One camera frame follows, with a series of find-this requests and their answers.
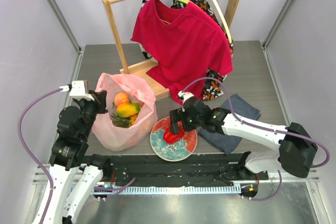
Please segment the red bell pepper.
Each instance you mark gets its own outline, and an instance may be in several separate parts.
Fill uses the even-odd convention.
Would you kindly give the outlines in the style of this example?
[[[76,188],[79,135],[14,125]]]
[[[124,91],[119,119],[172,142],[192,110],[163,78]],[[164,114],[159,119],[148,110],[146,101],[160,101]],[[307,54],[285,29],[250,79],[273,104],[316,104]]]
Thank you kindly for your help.
[[[184,135],[184,131],[181,127],[178,128],[178,133],[174,134],[170,132],[170,129],[167,128],[163,134],[163,139],[168,143],[168,144],[174,144],[177,141],[179,141]]]

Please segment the yellow green mango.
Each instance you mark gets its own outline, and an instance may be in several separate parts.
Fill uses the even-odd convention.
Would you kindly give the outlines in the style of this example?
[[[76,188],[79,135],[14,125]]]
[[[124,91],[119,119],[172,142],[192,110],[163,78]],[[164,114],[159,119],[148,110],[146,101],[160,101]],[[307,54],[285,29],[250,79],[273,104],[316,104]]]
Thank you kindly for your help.
[[[138,114],[141,108],[138,103],[123,103],[117,107],[116,113],[121,118],[128,118]]]

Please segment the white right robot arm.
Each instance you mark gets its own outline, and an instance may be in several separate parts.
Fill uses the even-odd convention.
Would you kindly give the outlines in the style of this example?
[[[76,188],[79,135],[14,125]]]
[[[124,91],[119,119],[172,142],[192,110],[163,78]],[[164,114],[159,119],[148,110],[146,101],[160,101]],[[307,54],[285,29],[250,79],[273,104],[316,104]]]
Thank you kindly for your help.
[[[225,108],[211,109],[196,97],[189,98],[181,108],[170,111],[170,132],[190,132],[198,127],[210,133],[245,138],[271,149],[267,153],[248,153],[237,166],[242,179],[255,173],[283,169],[292,176],[306,178],[318,147],[305,128],[298,123],[289,126],[271,125],[234,114]]]

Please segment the pink plastic bag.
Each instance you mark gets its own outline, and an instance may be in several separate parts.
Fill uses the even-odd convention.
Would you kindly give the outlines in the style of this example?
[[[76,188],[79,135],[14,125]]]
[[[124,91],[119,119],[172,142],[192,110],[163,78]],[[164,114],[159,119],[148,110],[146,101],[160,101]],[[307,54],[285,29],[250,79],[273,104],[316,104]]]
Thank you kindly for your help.
[[[156,97],[148,83],[134,74],[102,73],[98,79],[96,91],[107,91],[105,114],[96,117],[92,127],[93,134],[107,149],[114,152],[133,147],[140,143],[158,121]],[[130,101],[141,107],[139,116],[130,127],[118,127],[112,123],[117,106],[113,104],[115,96],[125,92]]]

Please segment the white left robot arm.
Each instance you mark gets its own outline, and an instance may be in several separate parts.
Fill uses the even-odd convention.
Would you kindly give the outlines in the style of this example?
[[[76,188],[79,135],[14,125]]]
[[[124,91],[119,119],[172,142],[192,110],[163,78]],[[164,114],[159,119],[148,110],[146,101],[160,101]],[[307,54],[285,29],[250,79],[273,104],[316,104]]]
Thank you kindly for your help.
[[[51,149],[47,184],[34,223],[76,223],[86,200],[97,182],[112,174],[109,158],[93,154],[75,187],[72,182],[83,164],[88,137],[98,114],[107,113],[107,92],[89,90],[82,98],[73,97],[75,106],[61,110],[58,138]]]

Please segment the orange pineapple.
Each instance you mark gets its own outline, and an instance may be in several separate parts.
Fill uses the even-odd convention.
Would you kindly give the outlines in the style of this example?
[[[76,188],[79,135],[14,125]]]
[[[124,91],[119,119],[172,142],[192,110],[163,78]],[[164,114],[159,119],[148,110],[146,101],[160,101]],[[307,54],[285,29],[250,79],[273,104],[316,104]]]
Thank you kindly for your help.
[[[128,118],[122,118],[115,114],[111,115],[112,124],[116,127],[129,128],[135,124],[138,114],[132,115]]]

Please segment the orange peach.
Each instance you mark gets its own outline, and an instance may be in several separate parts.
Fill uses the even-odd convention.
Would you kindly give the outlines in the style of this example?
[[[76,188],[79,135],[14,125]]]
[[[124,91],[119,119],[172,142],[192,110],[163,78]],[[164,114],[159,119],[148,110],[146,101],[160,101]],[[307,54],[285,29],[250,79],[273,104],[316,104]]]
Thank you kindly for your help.
[[[113,104],[119,106],[124,103],[130,103],[129,95],[126,92],[119,92],[115,95]]]

